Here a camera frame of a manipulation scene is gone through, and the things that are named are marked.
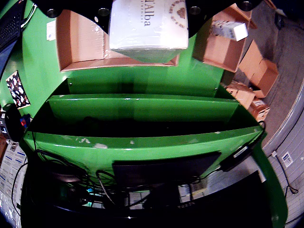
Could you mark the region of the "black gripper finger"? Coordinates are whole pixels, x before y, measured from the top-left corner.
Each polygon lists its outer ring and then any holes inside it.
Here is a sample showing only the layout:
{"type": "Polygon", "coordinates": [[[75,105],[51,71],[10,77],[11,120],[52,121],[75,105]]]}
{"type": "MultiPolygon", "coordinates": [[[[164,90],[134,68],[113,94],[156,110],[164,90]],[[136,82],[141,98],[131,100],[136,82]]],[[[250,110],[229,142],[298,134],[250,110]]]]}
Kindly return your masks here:
{"type": "Polygon", "coordinates": [[[105,33],[109,32],[112,0],[33,0],[49,18],[57,18],[70,10],[96,23],[105,33]]]}
{"type": "Polygon", "coordinates": [[[236,4],[242,11],[251,11],[261,0],[186,0],[189,38],[217,13],[236,4]]]}

